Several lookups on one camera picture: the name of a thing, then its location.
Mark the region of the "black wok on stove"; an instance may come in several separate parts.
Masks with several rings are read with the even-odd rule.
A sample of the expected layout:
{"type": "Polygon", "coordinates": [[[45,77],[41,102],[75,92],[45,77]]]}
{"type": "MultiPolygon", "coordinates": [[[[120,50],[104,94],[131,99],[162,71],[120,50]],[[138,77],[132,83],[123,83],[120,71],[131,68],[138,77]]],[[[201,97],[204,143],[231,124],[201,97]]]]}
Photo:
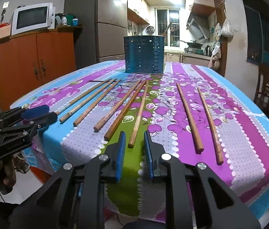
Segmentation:
{"type": "Polygon", "coordinates": [[[179,42],[184,42],[188,45],[188,47],[190,48],[196,48],[196,49],[200,49],[203,44],[197,43],[197,42],[185,42],[184,40],[179,40],[179,42]]]}

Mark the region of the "steel range hood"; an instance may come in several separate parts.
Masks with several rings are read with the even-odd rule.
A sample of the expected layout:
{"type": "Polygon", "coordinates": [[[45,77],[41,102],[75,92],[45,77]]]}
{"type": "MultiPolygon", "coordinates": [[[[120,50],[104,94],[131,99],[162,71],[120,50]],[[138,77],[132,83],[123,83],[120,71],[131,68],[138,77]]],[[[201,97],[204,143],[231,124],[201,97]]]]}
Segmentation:
{"type": "Polygon", "coordinates": [[[196,41],[209,39],[208,21],[204,17],[191,13],[187,21],[187,29],[196,41]]]}

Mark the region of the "wooden chopstick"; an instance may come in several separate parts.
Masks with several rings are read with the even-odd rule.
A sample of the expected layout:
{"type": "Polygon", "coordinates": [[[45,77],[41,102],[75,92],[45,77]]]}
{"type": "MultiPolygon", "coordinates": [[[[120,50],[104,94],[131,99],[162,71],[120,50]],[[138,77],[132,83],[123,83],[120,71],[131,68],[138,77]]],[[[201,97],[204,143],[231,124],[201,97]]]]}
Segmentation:
{"type": "Polygon", "coordinates": [[[147,96],[147,90],[148,90],[148,80],[146,81],[146,84],[145,84],[143,98],[142,98],[141,105],[140,105],[140,108],[139,108],[139,111],[137,114],[137,119],[135,121],[133,131],[132,131],[132,134],[130,136],[129,143],[128,143],[129,148],[133,148],[134,144],[135,144],[135,139],[137,137],[137,132],[139,129],[139,125],[140,125],[140,121],[141,121],[141,117],[142,117],[142,113],[143,113],[143,109],[144,109],[144,104],[145,104],[145,100],[146,100],[146,96],[147,96]]]}
{"type": "Polygon", "coordinates": [[[104,81],[101,81],[99,84],[96,84],[94,86],[92,86],[91,88],[89,88],[87,91],[83,92],[82,94],[76,96],[75,98],[73,98],[71,101],[67,102],[66,104],[64,104],[63,106],[61,106],[60,108],[58,108],[55,113],[57,115],[61,114],[64,110],[66,110],[67,108],[69,108],[71,105],[75,104],[76,102],[78,102],[79,100],[81,100],[83,97],[85,97],[86,95],[88,95],[89,93],[91,93],[92,91],[96,90],[97,88],[99,88],[100,86],[102,86],[103,84],[108,83],[111,80],[111,78],[106,79],[104,81]]]}
{"type": "Polygon", "coordinates": [[[189,105],[188,105],[188,103],[187,103],[187,101],[185,99],[185,96],[184,96],[184,93],[182,91],[182,88],[181,88],[180,84],[177,83],[176,86],[177,86],[180,98],[182,100],[182,103],[183,103],[183,106],[184,106],[184,109],[185,109],[185,113],[186,113],[187,118],[188,118],[188,122],[189,122],[189,126],[190,126],[190,129],[191,129],[193,141],[194,141],[194,144],[195,144],[195,151],[196,151],[197,154],[201,154],[203,152],[203,150],[204,150],[204,146],[203,146],[199,131],[197,129],[197,126],[195,124],[195,120],[193,118],[193,115],[191,113],[189,105]]]}
{"type": "Polygon", "coordinates": [[[97,99],[95,100],[85,112],[83,112],[74,122],[73,126],[77,127],[81,121],[94,109],[94,107],[101,102],[101,100],[121,81],[121,79],[118,79],[115,81],[112,85],[109,86],[109,88],[106,89],[106,91],[97,99]]]}
{"type": "Polygon", "coordinates": [[[110,139],[114,135],[115,131],[117,130],[118,126],[120,125],[121,121],[123,120],[124,116],[126,115],[126,113],[128,112],[128,110],[130,109],[131,104],[136,99],[138,93],[141,91],[141,89],[143,88],[143,86],[145,85],[145,83],[146,83],[146,81],[143,81],[143,83],[139,86],[139,88],[135,91],[135,93],[133,94],[133,96],[127,102],[126,106],[121,110],[121,112],[119,113],[118,117],[114,120],[114,123],[112,123],[112,125],[110,126],[110,128],[108,129],[108,131],[106,132],[106,134],[104,135],[104,139],[106,141],[108,141],[108,142],[110,141],[110,139]]]}
{"type": "Polygon", "coordinates": [[[76,113],[81,107],[83,107],[85,104],[90,102],[94,97],[96,97],[98,94],[100,94],[103,90],[105,90],[107,87],[109,87],[111,84],[113,84],[116,81],[116,78],[109,81],[109,83],[104,84],[101,86],[101,88],[97,89],[96,92],[94,92],[89,97],[85,98],[83,101],[81,101],[78,105],[76,105],[71,111],[69,111],[67,114],[63,115],[62,118],[60,118],[60,123],[64,123],[66,120],[68,120],[74,113],[76,113]]]}
{"type": "Polygon", "coordinates": [[[135,88],[141,83],[142,79],[139,79],[135,84],[128,90],[128,92],[122,97],[117,104],[115,104],[110,111],[101,118],[98,123],[94,126],[94,132],[99,132],[99,130],[104,126],[104,124],[112,117],[112,115],[117,111],[117,109],[124,103],[124,101],[132,94],[135,88]]]}
{"type": "Polygon", "coordinates": [[[197,88],[197,89],[198,89],[198,93],[200,95],[202,104],[203,104],[205,112],[206,112],[206,117],[207,117],[207,120],[209,123],[209,128],[211,130],[214,148],[215,148],[216,162],[218,165],[222,165],[223,164],[223,155],[222,155],[222,150],[221,150],[221,145],[220,145],[218,133],[216,131],[216,126],[215,126],[212,114],[208,108],[208,105],[206,103],[206,100],[204,99],[204,96],[203,96],[200,88],[197,88]]]}

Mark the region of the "dark window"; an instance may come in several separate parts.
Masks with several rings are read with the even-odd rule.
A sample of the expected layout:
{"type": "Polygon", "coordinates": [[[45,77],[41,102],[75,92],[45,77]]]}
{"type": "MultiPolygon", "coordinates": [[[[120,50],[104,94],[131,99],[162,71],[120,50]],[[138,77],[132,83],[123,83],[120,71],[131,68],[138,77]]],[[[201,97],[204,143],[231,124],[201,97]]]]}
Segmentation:
{"type": "Polygon", "coordinates": [[[264,0],[243,0],[247,23],[247,61],[269,67],[269,6],[264,0]]]}

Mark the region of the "white microwave oven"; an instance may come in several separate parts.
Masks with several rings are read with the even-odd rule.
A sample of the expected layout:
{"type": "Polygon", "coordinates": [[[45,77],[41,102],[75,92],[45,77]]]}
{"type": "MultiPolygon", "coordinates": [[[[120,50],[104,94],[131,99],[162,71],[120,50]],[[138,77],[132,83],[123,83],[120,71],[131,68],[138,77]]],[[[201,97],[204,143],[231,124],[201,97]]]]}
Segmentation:
{"type": "Polygon", "coordinates": [[[55,11],[53,3],[28,5],[14,10],[11,35],[38,29],[55,28],[55,11]]]}

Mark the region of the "grey refrigerator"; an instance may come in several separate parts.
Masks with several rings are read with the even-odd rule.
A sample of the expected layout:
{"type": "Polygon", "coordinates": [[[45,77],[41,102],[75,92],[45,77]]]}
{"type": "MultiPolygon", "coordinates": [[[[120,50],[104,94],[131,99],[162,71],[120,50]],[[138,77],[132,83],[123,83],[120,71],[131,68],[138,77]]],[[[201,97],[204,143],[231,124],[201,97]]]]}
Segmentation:
{"type": "Polygon", "coordinates": [[[65,0],[64,13],[83,27],[75,43],[78,69],[108,60],[124,60],[127,0],[65,0]]]}

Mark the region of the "wooden chair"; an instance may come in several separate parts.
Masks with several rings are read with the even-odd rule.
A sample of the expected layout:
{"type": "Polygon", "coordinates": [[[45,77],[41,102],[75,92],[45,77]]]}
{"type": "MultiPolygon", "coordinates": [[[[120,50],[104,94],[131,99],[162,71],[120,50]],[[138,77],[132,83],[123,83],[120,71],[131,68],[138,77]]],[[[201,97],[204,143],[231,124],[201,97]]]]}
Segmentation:
{"type": "Polygon", "coordinates": [[[267,97],[266,88],[269,83],[269,67],[266,64],[259,65],[258,82],[256,93],[254,95],[254,103],[264,110],[267,107],[265,97],[267,97]]]}

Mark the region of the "blue perforated utensil holder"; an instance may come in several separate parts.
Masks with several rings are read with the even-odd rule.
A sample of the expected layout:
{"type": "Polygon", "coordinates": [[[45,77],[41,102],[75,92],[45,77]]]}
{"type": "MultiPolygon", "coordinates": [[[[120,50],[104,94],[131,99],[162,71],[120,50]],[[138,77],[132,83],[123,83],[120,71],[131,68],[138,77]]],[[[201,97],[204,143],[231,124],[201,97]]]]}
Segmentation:
{"type": "Polygon", "coordinates": [[[124,37],[125,72],[163,74],[164,36],[124,37]]]}

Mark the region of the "hanging white plastic bag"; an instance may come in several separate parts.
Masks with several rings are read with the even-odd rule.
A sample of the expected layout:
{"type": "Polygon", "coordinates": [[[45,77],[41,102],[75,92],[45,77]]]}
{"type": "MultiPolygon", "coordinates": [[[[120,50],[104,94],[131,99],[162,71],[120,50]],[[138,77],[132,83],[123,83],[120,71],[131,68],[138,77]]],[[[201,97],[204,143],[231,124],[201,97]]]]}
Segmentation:
{"type": "Polygon", "coordinates": [[[234,31],[233,31],[233,28],[232,28],[230,22],[228,21],[228,19],[225,19],[225,21],[221,27],[220,33],[222,36],[227,37],[227,38],[234,37],[234,31]]]}

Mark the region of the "orange wooden cabinet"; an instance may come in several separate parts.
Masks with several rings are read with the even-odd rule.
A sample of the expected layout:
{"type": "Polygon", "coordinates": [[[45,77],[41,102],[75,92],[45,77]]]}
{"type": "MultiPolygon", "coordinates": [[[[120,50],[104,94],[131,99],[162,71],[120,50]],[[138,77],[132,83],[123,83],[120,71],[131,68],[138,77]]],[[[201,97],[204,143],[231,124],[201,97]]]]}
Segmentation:
{"type": "Polygon", "coordinates": [[[74,45],[80,26],[30,31],[0,39],[0,108],[76,70],[74,45]]]}

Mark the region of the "floral striped tablecloth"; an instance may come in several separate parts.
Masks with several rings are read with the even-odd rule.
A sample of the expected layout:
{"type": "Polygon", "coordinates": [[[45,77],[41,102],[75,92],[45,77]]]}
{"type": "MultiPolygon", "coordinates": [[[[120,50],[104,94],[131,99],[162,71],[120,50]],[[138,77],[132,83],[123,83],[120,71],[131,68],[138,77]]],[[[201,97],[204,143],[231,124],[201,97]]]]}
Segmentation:
{"type": "MultiPolygon", "coordinates": [[[[136,81],[148,80],[147,96],[133,148],[127,148],[121,180],[106,188],[108,209],[128,216],[164,220],[165,186],[144,178],[143,136],[148,130],[154,142],[180,161],[206,163],[260,218],[269,209],[269,119],[242,91],[206,67],[166,63],[163,74],[129,74],[123,61],[106,61],[62,76],[39,87],[13,103],[13,107],[47,105],[51,111],[94,86],[97,81],[121,79],[77,126],[73,122],[85,111],[79,109],[66,122],[56,122],[40,132],[40,141],[25,150],[31,166],[47,173],[70,162],[83,164],[102,154],[108,145],[105,133],[111,117],[99,132],[94,126],[122,99],[136,81]],[[176,84],[179,83],[199,131],[204,150],[195,151],[188,118],[176,84]],[[218,133],[223,164],[216,162],[215,148],[200,88],[218,133]]],[[[141,90],[119,125],[131,136],[144,90],[141,90]]]]}

